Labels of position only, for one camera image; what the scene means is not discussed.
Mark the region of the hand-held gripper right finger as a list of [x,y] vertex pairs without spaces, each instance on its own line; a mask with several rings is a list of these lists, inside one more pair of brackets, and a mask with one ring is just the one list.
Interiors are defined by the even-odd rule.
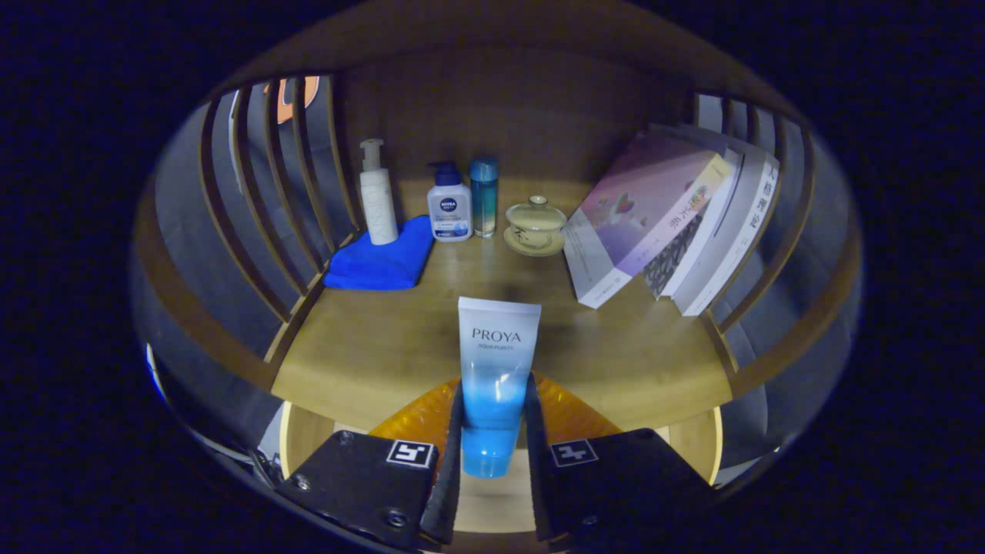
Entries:
[[526,423],[536,536],[552,552],[654,552],[717,491],[651,428],[620,431],[530,376]]

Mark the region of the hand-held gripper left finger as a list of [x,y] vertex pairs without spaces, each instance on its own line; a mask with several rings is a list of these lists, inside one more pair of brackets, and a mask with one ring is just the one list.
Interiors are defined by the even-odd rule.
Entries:
[[278,485],[330,532],[376,549],[439,550],[456,519],[463,387],[423,394],[373,432],[334,432]]

